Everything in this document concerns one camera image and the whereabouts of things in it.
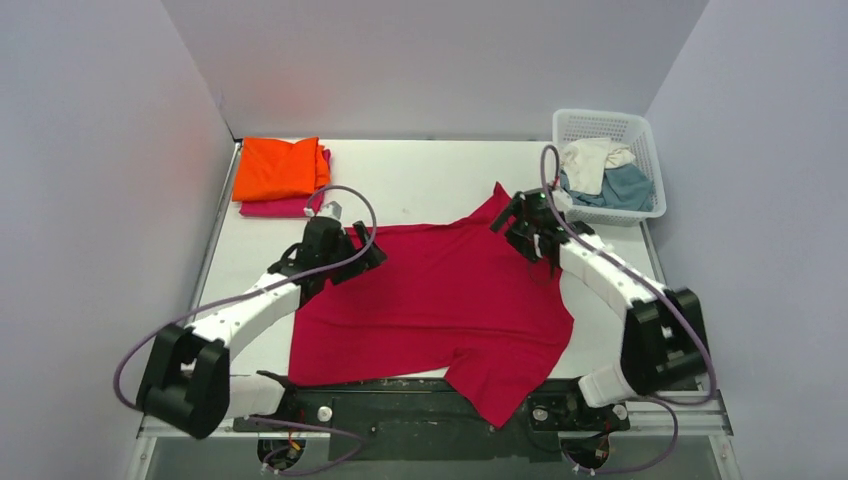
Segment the red t-shirt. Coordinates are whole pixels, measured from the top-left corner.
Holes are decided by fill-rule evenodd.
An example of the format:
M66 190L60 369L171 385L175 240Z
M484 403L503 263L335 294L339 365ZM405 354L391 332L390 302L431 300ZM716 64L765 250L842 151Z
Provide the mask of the red t-shirt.
M385 263L326 286L295 314L290 381L326 386L440 369L484 420L503 426L548 378L574 328L559 275L491 230L509 200L495 185L453 223L380 228Z

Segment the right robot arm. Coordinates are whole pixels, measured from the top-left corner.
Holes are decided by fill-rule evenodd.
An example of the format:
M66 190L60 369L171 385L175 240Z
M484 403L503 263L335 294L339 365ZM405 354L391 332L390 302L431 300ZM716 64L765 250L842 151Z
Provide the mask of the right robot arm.
M592 227L566 221L556 200L543 189L518 192L491 229L504 233L528 261L544 261L579 279L621 320L619 358L579 378L580 392L565 402L569 422L591 428L607 405L652 396L702 374L709 378L706 397L712 399L716 375L697 295L673 291L627 265Z

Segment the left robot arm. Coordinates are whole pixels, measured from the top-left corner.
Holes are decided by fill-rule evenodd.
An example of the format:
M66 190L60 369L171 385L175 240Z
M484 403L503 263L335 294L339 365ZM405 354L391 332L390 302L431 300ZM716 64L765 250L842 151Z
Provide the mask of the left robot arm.
M190 324L171 323L153 335L136 407L195 439L239 417L260 416L275 430L292 426L299 405L285 394L284 380L267 372L234 375L231 362L327 283L338 285L385 262L376 233L363 222L347 231L331 216L309 219L302 239L246 292L203 305Z

